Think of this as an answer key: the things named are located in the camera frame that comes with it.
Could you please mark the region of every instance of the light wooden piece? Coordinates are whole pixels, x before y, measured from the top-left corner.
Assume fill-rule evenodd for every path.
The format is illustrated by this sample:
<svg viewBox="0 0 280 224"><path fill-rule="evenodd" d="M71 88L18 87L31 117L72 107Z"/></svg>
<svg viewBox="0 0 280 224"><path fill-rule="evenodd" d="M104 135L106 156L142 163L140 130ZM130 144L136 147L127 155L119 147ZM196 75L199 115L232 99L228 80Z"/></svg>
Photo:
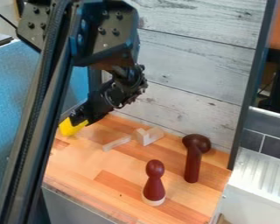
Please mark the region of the light wooden piece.
<svg viewBox="0 0 280 224"><path fill-rule="evenodd" d="M267 0L127 2L138 9L140 28L255 48Z"/></svg>
<svg viewBox="0 0 280 224"><path fill-rule="evenodd" d="M160 199L160 200L149 200L149 199L146 199L146 198L144 197L144 194L143 194L143 193L141 194L141 198L142 198L142 201L143 201L145 204L149 205L150 207L158 207L158 206L162 205L162 204L165 202L165 197L163 197L163 198Z"/></svg>
<svg viewBox="0 0 280 224"><path fill-rule="evenodd" d="M184 135L200 133L210 137L212 144L230 149L240 109L230 103L150 83L136 103L118 111Z"/></svg>
<svg viewBox="0 0 280 224"><path fill-rule="evenodd" d="M164 132L159 127L154 127L149 130L136 129L134 132L135 139L143 146L152 144L158 139L164 137Z"/></svg>
<svg viewBox="0 0 280 224"><path fill-rule="evenodd" d="M149 136L148 141L144 144L144 146L152 144L159 140L160 138L164 137L164 132L159 127L154 127L152 129L148 129L147 134Z"/></svg>
<svg viewBox="0 0 280 224"><path fill-rule="evenodd" d="M149 127L108 115L76 136L56 135L45 183L74 201L98 209L101 215L124 223L205 223L221 197L230 171L224 167L228 154L211 150L203 155L200 179L189 185L183 180L186 149L178 136L165 136L146 147L132 140L109 153L102 146L135 129ZM163 205L143 203L141 192L147 181L145 166L157 158L166 172Z"/></svg>
<svg viewBox="0 0 280 224"><path fill-rule="evenodd" d="M141 145L145 145L149 140L149 134L144 129L136 129L133 136Z"/></svg>
<svg viewBox="0 0 280 224"><path fill-rule="evenodd" d="M130 142L131 136L124 136L119 139L116 139L115 141L112 141L110 143L106 143L102 146L103 151L110 151L111 149L115 148L116 146L126 144Z"/></svg>

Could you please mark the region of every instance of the wooden block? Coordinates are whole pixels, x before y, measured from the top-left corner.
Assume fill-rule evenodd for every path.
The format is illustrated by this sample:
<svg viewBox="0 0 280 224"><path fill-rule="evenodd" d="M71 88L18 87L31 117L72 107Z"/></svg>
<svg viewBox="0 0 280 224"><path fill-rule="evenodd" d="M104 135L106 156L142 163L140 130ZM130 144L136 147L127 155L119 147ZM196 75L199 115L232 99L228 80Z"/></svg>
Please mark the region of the wooden block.
<svg viewBox="0 0 280 224"><path fill-rule="evenodd" d="M126 144L128 142L130 142L131 140L131 136L124 136L121 137L113 142L110 143L106 143L102 146L102 150L103 151L110 151L111 149L113 149L116 146L122 145L122 144Z"/></svg>
<svg viewBox="0 0 280 224"><path fill-rule="evenodd" d="M141 145L146 146L164 137L164 132L158 127L149 129L147 131L144 129L137 129L134 132L134 136Z"/></svg>
<svg viewBox="0 0 280 224"><path fill-rule="evenodd" d="M156 142L158 139L164 137L164 132L158 127L149 129L147 133L149 134L149 142L147 142L146 145L152 144Z"/></svg>
<svg viewBox="0 0 280 224"><path fill-rule="evenodd" d="M141 144L144 145L149 140L149 134L144 129L136 129L134 131L134 138Z"/></svg>

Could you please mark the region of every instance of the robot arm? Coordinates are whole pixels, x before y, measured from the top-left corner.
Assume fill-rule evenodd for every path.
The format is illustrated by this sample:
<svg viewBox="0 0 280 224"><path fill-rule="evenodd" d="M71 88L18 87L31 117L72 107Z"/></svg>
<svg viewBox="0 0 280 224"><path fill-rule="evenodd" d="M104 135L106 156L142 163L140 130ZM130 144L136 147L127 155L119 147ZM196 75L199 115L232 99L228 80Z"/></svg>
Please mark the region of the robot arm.
<svg viewBox="0 0 280 224"><path fill-rule="evenodd" d="M98 91L90 89L87 101L60 124L62 135L74 135L84 126L101 120L113 109L121 109L134 102L147 88L143 70L144 66L135 65L133 68L118 67L112 71L113 78L103 83Z"/></svg>
<svg viewBox="0 0 280 224"><path fill-rule="evenodd" d="M30 46L41 50L53 3L46 6L38 2L30 1L25 6L17 34ZM118 0L81 3L83 7L79 5L74 18L80 21L75 28L79 34L71 39L74 65L105 70L112 74L112 79L95 87L98 90L90 88L87 101L60 124L59 129L65 136L99 121L113 109L132 103L148 86L144 66L137 64L140 45L137 11Z"/></svg>

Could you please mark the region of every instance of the blue fabric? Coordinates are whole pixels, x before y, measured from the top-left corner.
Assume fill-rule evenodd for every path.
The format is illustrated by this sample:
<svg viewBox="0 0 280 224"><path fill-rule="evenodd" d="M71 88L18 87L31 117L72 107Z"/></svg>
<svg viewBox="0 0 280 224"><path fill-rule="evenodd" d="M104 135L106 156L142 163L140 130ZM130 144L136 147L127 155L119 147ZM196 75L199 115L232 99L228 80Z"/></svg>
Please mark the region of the blue fabric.
<svg viewBox="0 0 280 224"><path fill-rule="evenodd" d="M0 47L0 184L18 130L39 54L22 42ZM86 68L73 70L63 111L88 94Z"/></svg>

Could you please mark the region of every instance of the gray wooden wall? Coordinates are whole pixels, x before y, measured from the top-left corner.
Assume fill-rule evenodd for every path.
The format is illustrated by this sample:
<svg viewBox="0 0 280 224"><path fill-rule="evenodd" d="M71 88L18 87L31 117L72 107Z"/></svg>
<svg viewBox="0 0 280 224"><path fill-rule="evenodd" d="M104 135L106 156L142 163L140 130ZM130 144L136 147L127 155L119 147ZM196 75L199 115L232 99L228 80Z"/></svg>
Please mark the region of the gray wooden wall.
<svg viewBox="0 0 280 224"><path fill-rule="evenodd" d="M206 135L229 151L267 0L127 2L140 15L139 62L150 86L116 113L180 136Z"/></svg>

